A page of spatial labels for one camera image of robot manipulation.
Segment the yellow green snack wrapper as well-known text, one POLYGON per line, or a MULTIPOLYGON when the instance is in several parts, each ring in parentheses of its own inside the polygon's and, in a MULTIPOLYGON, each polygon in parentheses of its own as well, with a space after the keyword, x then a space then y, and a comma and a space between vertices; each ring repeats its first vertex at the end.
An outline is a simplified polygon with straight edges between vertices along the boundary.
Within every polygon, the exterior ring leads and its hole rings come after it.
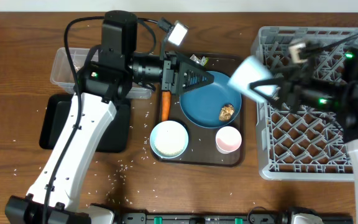
POLYGON ((190 59, 194 62, 196 62, 197 64, 200 64, 201 66, 205 66, 208 63, 209 58, 202 56, 202 57, 197 57, 195 54, 193 54, 190 59))

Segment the orange carrot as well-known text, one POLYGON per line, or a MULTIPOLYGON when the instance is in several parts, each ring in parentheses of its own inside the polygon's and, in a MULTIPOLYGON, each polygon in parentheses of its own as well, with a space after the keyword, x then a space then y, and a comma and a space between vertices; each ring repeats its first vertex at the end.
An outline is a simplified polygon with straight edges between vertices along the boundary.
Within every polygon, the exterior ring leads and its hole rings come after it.
POLYGON ((172 94, 169 91, 162 92, 162 115, 161 120, 167 121, 170 114, 170 105, 171 105, 172 94))

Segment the dark blue plate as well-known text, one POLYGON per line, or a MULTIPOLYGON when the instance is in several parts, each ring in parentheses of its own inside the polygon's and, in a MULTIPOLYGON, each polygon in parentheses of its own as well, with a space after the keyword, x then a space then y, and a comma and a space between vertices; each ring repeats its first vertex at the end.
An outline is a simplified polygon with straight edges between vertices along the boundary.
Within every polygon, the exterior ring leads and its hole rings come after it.
POLYGON ((227 85, 229 76, 215 71, 209 73, 214 76, 214 82, 181 95, 180 106, 183 114, 197 126, 221 128, 236 119, 242 107, 242 97, 227 85), (232 105, 234 114, 228 121, 221 121, 219 114, 225 105, 232 105))

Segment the brown food scrap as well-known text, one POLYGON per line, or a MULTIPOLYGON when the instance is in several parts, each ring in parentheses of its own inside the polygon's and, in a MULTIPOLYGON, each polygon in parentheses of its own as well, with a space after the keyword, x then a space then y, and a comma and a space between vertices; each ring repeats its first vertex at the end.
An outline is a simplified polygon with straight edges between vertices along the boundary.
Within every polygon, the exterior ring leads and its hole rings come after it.
POLYGON ((224 105, 219 112, 220 121, 229 121, 235 112, 235 108, 231 104, 224 105))

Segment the light blue bowl with rice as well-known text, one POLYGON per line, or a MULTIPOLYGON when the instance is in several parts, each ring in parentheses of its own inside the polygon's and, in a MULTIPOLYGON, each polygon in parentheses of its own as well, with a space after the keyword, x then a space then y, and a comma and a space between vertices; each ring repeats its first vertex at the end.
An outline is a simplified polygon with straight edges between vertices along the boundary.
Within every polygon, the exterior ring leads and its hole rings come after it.
POLYGON ((150 147, 162 159, 180 156, 187 149, 188 143, 188 131, 176 121, 163 121, 150 134, 150 147))

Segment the white cup pink inside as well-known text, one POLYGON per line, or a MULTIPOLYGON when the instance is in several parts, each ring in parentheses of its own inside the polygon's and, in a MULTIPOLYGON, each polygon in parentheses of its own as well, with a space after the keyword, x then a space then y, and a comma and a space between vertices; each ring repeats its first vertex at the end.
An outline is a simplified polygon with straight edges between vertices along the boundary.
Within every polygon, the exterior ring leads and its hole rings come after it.
POLYGON ((220 153, 229 154, 240 148, 242 136, 236 128, 225 126, 217 131, 215 142, 220 153))

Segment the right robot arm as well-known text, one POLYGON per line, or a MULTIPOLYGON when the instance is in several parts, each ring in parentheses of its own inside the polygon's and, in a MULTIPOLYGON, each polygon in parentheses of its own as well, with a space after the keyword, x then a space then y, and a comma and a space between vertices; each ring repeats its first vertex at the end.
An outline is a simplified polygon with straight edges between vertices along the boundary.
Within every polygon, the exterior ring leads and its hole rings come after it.
POLYGON ((358 223, 358 45, 349 47, 344 58, 343 83, 315 79, 315 56, 310 55, 305 68, 274 70, 279 77, 252 82, 250 89, 275 107, 287 104, 296 111, 305 105, 335 113, 352 162, 358 223))

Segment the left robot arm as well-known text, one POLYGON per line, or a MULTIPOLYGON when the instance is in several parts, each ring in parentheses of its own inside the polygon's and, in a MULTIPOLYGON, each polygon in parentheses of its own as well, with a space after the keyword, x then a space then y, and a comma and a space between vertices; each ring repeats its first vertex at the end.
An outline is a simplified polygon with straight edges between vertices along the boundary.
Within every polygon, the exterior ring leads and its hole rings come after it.
POLYGON ((138 53, 137 27, 150 20, 127 11, 102 19, 101 43, 92 47, 80 69, 73 69, 75 92, 57 143, 26 196, 9 198, 10 223, 113 223, 114 212, 92 204, 79 211, 80 193, 96 148, 134 83, 173 95, 209 85, 212 74, 178 52, 138 53))

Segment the grey dishwasher rack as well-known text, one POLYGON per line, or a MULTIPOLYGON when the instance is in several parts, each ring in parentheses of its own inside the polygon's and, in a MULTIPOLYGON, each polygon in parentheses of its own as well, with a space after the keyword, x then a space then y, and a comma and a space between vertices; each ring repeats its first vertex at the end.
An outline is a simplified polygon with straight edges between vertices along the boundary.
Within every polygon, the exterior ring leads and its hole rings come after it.
MULTIPOLYGON (((290 63, 288 44, 308 39, 323 45, 358 33, 355 27, 278 27, 259 29, 252 53, 268 68, 290 63)), ((333 113, 307 106, 291 114, 283 105, 257 105, 259 174, 266 180, 340 181, 353 180, 352 164, 342 133, 330 123, 333 113)))

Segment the dark brown serving tray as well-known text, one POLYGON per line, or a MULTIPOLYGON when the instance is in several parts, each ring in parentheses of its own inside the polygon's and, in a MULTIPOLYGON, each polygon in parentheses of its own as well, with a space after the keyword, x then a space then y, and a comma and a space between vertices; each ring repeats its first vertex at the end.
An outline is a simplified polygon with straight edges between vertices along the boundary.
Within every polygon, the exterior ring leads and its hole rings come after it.
MULTIPOLYGON (((236 68, 241 64, 243 58, 237 55, 217 54, 217 53, 196 53, 197 57, 208 57, 205 65, 207 71, 215 71, 231 76, 236 68)), ((242 107, 236 119, 225 126, 236 128, 242 136, 240 148, 229 154, 222 154, 216 149, 215 137, 221 128, 202 128, 192 123, 182 112, 180 106, 180 96, 172 96, 169 119, 182 124, 189 135, 187 149, 180 156, 173 159, 162 159, 153 153, 154 158, 161 162, 176 164, 193 164, 201 166, 221 166, 234 167, 239 165, 245 156, 245 98, 242 96, 242 107)))

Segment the clear plastic bin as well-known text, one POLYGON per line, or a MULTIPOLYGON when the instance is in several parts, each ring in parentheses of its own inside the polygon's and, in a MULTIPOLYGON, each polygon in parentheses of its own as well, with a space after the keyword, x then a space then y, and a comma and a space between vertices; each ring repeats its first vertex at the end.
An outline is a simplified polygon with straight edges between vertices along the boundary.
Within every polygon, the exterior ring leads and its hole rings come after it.
MULTIPOLYGON (((70 48, 70 55, 73 60, 74 68, 78 71, 85 63, 89 49, 85 48, 70 48)), ((59 48, 57 50, 50 76, 52 84, 59 86, 69 94, 74 94, 74 80, 71 72, 70 65, 68 63, 68 57, 65 48, 59 48)), ((133 83, 132 89, 127 95, 130 99, 146 100, 152 96, 152 91, 146 88, 142 88, 139 85, 133 83)))

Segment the black plastic bin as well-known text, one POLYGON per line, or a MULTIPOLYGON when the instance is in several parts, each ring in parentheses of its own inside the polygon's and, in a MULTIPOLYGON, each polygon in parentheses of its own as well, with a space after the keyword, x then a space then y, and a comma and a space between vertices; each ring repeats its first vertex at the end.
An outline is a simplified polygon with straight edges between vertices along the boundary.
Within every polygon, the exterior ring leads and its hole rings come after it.
MULTIPOLYGON (((44 123, 40 133, 39 146, 53 149, 66 123, 72 96, 56 94, 49 98, 44 123)), ((113 121, 105 130, 96 150, 98 152, 120 153, 125 150, 129 136, 131 101, 125 99, 119 105, 113 121)))

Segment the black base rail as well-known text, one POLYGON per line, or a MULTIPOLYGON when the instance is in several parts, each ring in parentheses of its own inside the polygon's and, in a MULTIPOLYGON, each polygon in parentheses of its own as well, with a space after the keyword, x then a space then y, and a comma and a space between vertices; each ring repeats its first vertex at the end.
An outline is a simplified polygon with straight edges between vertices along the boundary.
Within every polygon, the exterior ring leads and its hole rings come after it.
POLYGON ((178 214, 145 214, 126 213, 121 216, 122 224, 235 224, 235 223, 261 223, 274 224, 276 216, 271 214, 256 213, 247 215, 178 215, 178 214))

